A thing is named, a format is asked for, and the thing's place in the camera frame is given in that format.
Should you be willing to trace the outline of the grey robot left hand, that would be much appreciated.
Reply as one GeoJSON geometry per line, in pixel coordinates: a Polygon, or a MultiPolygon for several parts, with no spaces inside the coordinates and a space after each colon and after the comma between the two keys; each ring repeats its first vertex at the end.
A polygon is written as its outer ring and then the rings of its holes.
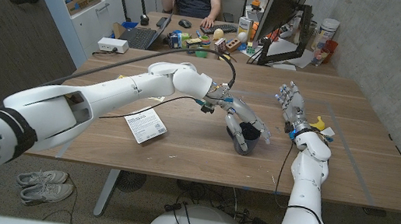
{"type": "Polygon", "coordinates": [[[257,144],[260,137],[269,144],[270,132],[264,122],[238,97],[232,96],[229,86],[224,83],[217,85],[215,82],[203,97],[201,111],[213,113],[215,106],[225,110],[227,132],[234,141],[234,149],[240,155],[248,155],[257,144]]]}

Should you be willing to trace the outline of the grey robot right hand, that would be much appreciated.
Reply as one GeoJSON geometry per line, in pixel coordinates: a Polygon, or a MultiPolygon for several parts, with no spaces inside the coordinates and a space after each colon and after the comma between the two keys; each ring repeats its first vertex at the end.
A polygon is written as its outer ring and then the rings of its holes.
{"type": "Polygon", "coordinates": [[[275,98],[282,106],[286,134],[298,135],[299,132],[311,130],[304,110],[304,99],[294,82],[281,85],[280,95],[276,94],[275,98]]]}

